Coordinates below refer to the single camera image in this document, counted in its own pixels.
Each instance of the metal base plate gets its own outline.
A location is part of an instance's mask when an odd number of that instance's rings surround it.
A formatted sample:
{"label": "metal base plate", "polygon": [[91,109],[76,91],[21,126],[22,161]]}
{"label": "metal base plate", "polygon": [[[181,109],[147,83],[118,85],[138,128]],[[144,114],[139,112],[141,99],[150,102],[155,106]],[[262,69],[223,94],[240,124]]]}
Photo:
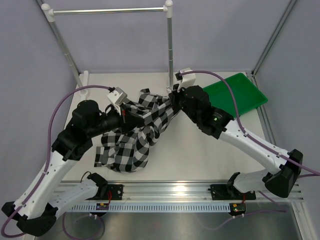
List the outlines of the metal base plate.
{"label": "metal base plate", "polygon": [[[227,186],[226,184],[212,184],[209,188],[212,196],[212,200],[242,200],[243,196],[239,197],[231,197],[228,194]],[[256,200],[256,194],[255,192],[247,192],[245,193],[245,199],[246,200]]]}

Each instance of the black mounting bracket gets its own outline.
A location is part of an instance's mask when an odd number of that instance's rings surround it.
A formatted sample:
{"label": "black mounting bracket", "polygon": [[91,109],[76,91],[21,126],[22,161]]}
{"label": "black mounting bracket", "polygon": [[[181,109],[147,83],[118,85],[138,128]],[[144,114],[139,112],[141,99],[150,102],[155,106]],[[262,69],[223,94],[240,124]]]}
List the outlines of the black mounting bracket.
{"label": "black mounting bracket", "polygon": [[103,200],[103,201],[108,201],[109,196],[108,192],[111,192],[111,201],[121,201],[122,200],[122,195],[124,194],[124,186],[122,184],[108,184],[105,194],[102,197],[99,197],[97,199],[96,197],[88,198],[87,200]]}
{"label": "black mounting bracket", "polygon": [[[208,189],[211,192],[212,200],[222,201],[222,200],[243,200],[243,194],[239,195],[231,195],[228,192],[227,184],[212,184]],[[256,193],[253,192],[246,192],[245,199],[246,200],[256,200]]]}

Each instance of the white table surface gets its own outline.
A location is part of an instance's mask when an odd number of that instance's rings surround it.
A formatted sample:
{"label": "white table surface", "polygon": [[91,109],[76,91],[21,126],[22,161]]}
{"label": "white table surface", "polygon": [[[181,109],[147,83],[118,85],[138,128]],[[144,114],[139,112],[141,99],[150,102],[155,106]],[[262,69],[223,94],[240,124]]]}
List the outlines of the white table surface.
{"label": "white table surface", "polygon": [[[217,72],[230,77],[237,72]],[[206,87],[218,81],[211,75],[197,74],[195,84]],[[89,74],[89,85],[120,87],[128,98],[137,101],[141,89],[149,88],[151,93],[167,95],[168,74],[161,73],[94,73]],[[100,110],[110,102],[108,91],[89,89],[88,99],[95,100]],[[80,94],[74,94],[67,122],[80,101]],[[264,138],[257,110],[241,116],[243,125]],[[107,167],[94,167],[96,146],[101,146],[101,137],[93,138],[93,147],[64,177],[64,181],[78,181],[86,171],[96,172],[108,181],[201,181],[228,180],[235,172],[249,173],[262,170],[254,159],[221,140],[202,133],[197,126],[180,112],[150,149],[146,167],[133,173],[118,173]]]}

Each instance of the metal pole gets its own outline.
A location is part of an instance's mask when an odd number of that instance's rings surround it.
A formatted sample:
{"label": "metal pole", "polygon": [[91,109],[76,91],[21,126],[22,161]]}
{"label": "metal pole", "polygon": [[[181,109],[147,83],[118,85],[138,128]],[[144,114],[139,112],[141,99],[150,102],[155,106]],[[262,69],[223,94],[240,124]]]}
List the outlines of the metal pole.
{"label": "metal pole", "polygon": [[174,55],[173,55],[173,41],[172,41],[172,0],[165,1],[166,7],[166,25],[168,35],[168,63],[169,63],[169,89],[174,87]]}
{"label": "metal pole", "polygon": [[174,86],[174,56],[173,56],[173,43],[172,43],[172,18],[167,18],[168,28],[168,56],[169,56],[169,88]]}
{"label": "metal pole", "polygon": [[91,10],[53,10],[53,15],[146,13],[146,12],[163,12],[164,9],[165,9],[164,7],[143,7],[143,8],[91,9]]}
{"label": "metal pole", "polygon": [[[40,8],[40,10],[41,10],[41,12],[43,13],[43,15],[46,17],[46,14],[44,13],[44,11],[43,11],[42,8],[41,8],[42,4],[44,4],[44,1],[43,1],[43,0],[35,0],[35,2],[37,3],[37,5],[38,5],[38,7]],[[50,25],[50,22],[48,22],[48,24],[49,24],[49,27],[50,27],[50,29],[51,29],[51,31],[52,31],[55,39],[56,39],[57,44],[58,44],[58,46],[60,47],[61,51],[63,52],[64,55],[66,55],[66,53],[68,53],[68,56],[69,56],[70,61],[72,62],[72,64],[73,64],[74,67],[76,68],[78,74],[80,74],[79,68],[78,68],[78,66],[76,65],[76,63],[75,63],[72,55],[70,54],[70,51],[69,51],[69,49],[68,49],[65,41],[63,40],[61,34],[60,34],[60,41],[58,41],[58,39],[57,39],[57,37],[56,37],[56,35],[55,35],[55,33],[54,33],[54,30],[52,29],[52,26]]]}
{"label": "metal pole", "polygon": [[63,55],[65,56],[66,61],[68,62],[68,65],[71,68],[71,71],[73,73],[73,76],[74,76],[76,83],[78,84],[79,88],[83,87],[83,84],[82,84],[80,77],[79,77],[79,72],[78,72],[77,66],[75,65],[75,63],[74,63],[74,61],[73,61],[73,59],[67,49],[67,46],[64,43],[64,40],[62,39],[61,33],[60,33],[59,29],[57,28],[56,22],[55,21],[49,22],[49,24],[50,24],[50,27],[53,31],[53,34],[56,37],[58,45],[60,46],[61,51],[62,51]]}
{"label": "metal pole", "polygon": [[298,0],[290,0],[290,2],[288,3],[288,5],[286,6],[279,22],[277,23],[268,43],[266,44],[258,62],[256,63],[256,65],[254,66],[254,69],[252,70],[252,75],[253,77],[255,77],[257,75],[257,72],[259,71],[261,65],[263,64],[263,62],[265,61],[268,53],[270,52],[271,48],[273,47],[275,41],[277,40],[283,26],[285,25],[289,15],[291,14],[291,12],[293,11],[295,5],[297,4]]}
{"label": "metal pole", "polygon": [[41,9],[43,10],[43,13],[44,15],[46,16],[46,19],[48,20],[49,22],[49,25],[51,27],[51,30],[56,38],[56,41],[63,53],[63,55],[65,56],[67,62],[68,62],[68,65],[70,66],[71,68],[71,71],[72,71],[72,74],[74,76],[74,79],[76,81],[76,83],[78,84],[79,87],[83,87],[83,84],[80,80],[80,77],[79,77],[79,71],[78,71],[78,68],[73,60],[73,58],[71,57],[70,53],[69,53],[69,50],[65,44],[65,41],[63,40],[61,34],[60,34],[60,31],[56,25],[56,21],[55,21],[55,18],[54,16],[51,14],[51,8],[48,4],[44,3],[41,5]]}

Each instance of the white bracket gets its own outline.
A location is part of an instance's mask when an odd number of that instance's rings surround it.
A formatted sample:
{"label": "white bracket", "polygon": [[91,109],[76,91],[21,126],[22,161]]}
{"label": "white bracket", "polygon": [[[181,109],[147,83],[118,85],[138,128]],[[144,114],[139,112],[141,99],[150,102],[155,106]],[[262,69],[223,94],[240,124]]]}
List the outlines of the white bracket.
{"label": "white bracket", "polygon": [[[188,68],[184,68],[184,69],[181,69],[179,71],[179,73],[186,73],[186,72],[191,72],[191,68],[188,67]],[[179,84],[179,87],[177,89],[178,92],[180,92],[181,88],[188,88],[188,87],[191,87],[195,84],[195,81],[196,81],[196,74],[195,73],[190,73],[190,74],[187,74],[187,75],[183,75],[182,76],[182,80],[181,80],[181,83]]]}
{"label": "white bracket", "polygon": [[128,95],[119,87],[116,87],[115,90],[113,90],[106,96],[120,116],[120,105],[124,102],[124,99],[126,99],[127,96]]}
{"label": "white bracket", "polygon": [[166,18],[170,19],[172,18],[172,6],[173,6],[172,0],[166,0],[163,6],[163,11],[166,12]]}
{"label": "white bracket", "polygon": [[44,12],[44,15],[49,23],[53,23],[55,21],[54,10],[50,7],[49,4],[42,4],[41,9]]}

